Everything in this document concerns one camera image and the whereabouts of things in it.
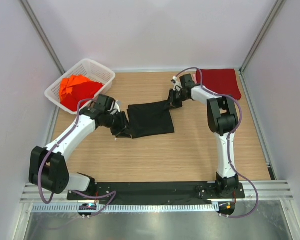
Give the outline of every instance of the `black cloth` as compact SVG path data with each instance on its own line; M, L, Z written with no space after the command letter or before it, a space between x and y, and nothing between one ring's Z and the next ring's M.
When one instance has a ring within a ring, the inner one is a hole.
M127 112L133 139L175 132L167 101L129 105Z

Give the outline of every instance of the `red cloth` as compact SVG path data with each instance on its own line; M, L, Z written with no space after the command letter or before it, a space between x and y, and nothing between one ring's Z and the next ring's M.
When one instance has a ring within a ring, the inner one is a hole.
M104 85L99 82L89 81L84 82L72 87L72 93L67 94L61 101L61 104L73 112L77 111L78 102L82 99L93 99L95 94ZM86 104L86 101L82 102L80 107Z
M201 70L203 74L203 85L217 94L231 95L234 99L241 99L237 75L234 69L211 69ZM200 72L195 74L197 83L200 83Z

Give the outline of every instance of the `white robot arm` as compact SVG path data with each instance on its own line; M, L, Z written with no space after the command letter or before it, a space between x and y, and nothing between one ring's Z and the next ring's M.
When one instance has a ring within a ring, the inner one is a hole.
M207 105L208 100L217 99L216 97L206 91L204 91L201 86L195 86L191 89L191 97L194 101L199 101L200 103ZM214 133L216 138L217 150L218 150L218 169L217 173L222 178L231 178L236 175L232 167L230 166L228 159L228 135L229 132L223 133L221 136L219 133ZM235 155L234 155L234 138L235 134L230 135L230 156L233 165L235 166Z
M199 101L207 105L208 125L216 137L218 150L216 186L220 195L231 193L239 187L239 177L231 167L228 156L229 148L231 162L235 167L235 134L230 134L239 122L235 103L228 97L214 95L211 90L196 84L191 74L183 75L179 79L180 82L172 80L174 87L170 90L168 98L170 107L180 108L182 102L186 100Z
M66 162L78 145L98 127L111 129L116 137L131 137L125 112L120 111L116 101L99 95L96 103L83 108L67 130L44 148L36 146L31 152L29 181L38 185L39 168L48 155L41 176L41 185L55 194L63 191L80 191L95 194L95 180L79 173L69 173Z

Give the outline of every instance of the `white panel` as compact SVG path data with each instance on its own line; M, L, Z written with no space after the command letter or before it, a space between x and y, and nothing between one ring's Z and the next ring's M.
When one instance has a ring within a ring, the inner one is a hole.
M300 0L285 3L245 76L275 173L300 210Z
M17 0L0 0L0 240L12 239L30 153L43 145L60 73Z
M241 67L275 0L29 0L63 67Z

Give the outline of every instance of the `laundry basket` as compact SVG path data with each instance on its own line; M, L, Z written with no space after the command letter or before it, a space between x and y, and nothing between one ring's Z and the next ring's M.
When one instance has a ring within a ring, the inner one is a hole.
M60 103L60 84L64 78L69 78L72 75L83 75L89 78L91 81L99 82L103 84L103 87L94 95L94 98L99 94L105 94L112 86L112 81L114 80L116 74L111 71L109 68L101 65L100 63L90 60L83 59L78 62L74 67L72 67L69 71L63 74L57 81L55 81L47 90L45 90L44 95L55 105L57 105L62 110L75 115L75 111L71 111L67 107L63 106Z

